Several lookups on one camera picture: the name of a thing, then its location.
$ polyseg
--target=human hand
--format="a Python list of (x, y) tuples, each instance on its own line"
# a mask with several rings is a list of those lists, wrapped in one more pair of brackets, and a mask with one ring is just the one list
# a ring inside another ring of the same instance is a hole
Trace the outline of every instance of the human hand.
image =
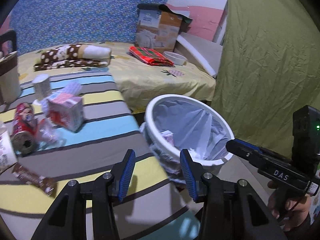
[[(268, 182), (269, 188), (276, 189), (278, 185), (274, 181)], [(285, 203), (285, 209), (290, 210), (298, 201), (300, 197), (290, 198)], [(279, 211), (276, 210), (276, 191), (274, 191), (268, 200), (268, 208), (271, 211), (271, 214), (277, 219), (279, 217)], [(299, 204), (292, 210), (292, 216), (284, 224), (283, 230), (285, 232), (290, 231), (294, 227), (300, 226), (303, 221), (307, 218), (311, 206), (311, 197), (306, 194), (299, 202)]]

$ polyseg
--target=green curtain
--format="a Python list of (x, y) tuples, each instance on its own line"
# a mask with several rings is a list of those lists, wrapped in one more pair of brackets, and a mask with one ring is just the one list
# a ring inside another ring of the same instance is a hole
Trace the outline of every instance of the green curtain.
[(299, 0), (228, 0), (212, 108), (235, 137), (290, 156), (292, 113), (320, 109), (320, 33)]

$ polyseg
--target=trash can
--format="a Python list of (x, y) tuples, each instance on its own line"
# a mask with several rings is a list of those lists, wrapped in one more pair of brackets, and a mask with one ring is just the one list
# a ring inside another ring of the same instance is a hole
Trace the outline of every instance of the trash can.
[[(173, 145), (161, 132), (173, 133)], [(188, 149), (192, 159), (218, 174), (231, 159), (226, 142), (234, 139), (227, 122), (211, 107), (181, 95), (162, 95), (147, 106), (140, 132), (171, 181), (185, 184), (180, 167), (180, 151)]]

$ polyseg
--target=white plastic bowl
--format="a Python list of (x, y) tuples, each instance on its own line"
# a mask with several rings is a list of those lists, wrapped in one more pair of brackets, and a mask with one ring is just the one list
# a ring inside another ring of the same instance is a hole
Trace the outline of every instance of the white plastic bowl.
[(170, 51), (165, 51), (164, 56), (167, 59), (171, 60), (175, 65), (183, 65), (187, 61), (186, 57), (183, 57), (180, 54), (173, 53)]
[[(170, 143), (168, 143), (165, 139), (162, 138), (162, 136), (160, 135), (160, 132), (158, 131), (153, 121), (154, 120), (153, 108), (156, 105), (169, 100), (179, 100), (179, 101), (187, 102), (187, 103), (193, 104), (194, 106), (198, 106), (204, 109), (206, 112), (210, 113), (221, 124), (221, 126), (227, 132), (226, 135), (229, 140), (232, 140), (235, 138), (230, 126), (221, 117), (221, 115), (219, 115), (216, 111), (214, 111), (211, 107), (205, 105), (204, 103), (196, 99), (186, 97), (186, 96), (181, 96), (181, 95), (167, 94), (167, 95), (158, 96), (150, 101), (146, 109), (145, 121), (146, 121), (147, 132), (150, 138), (161, 148), (161, 150), (163, 150), (168, 155), (172, 156), (174, 159), (178, 161), (180, 160), (180, 151), (176, 149), (174, 146), (172, 146)], [(223, 165), (228, 160), (230, 160), (232, 156), (233, 154), (228, 152), (226, 156), (218, 160), (207, 161), (207, 160), (194, 159), (194, 161), (200, 163), (205, 169), (210, 170), (213, 166)]]

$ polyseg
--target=brown candy wrapper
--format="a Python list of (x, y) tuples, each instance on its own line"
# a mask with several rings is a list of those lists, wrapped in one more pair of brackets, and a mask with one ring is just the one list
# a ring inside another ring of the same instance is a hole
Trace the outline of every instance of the brown candy wrapper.
[(57, 183), (51, 178), (40, 176), (27, 168), (23, 167), (20, 163), (16, 163), (13, 167), (12, 174), (23, 181), (25, 184), (33, 185), (41, 189), (48, 196), (54, 196), (57, 188)]

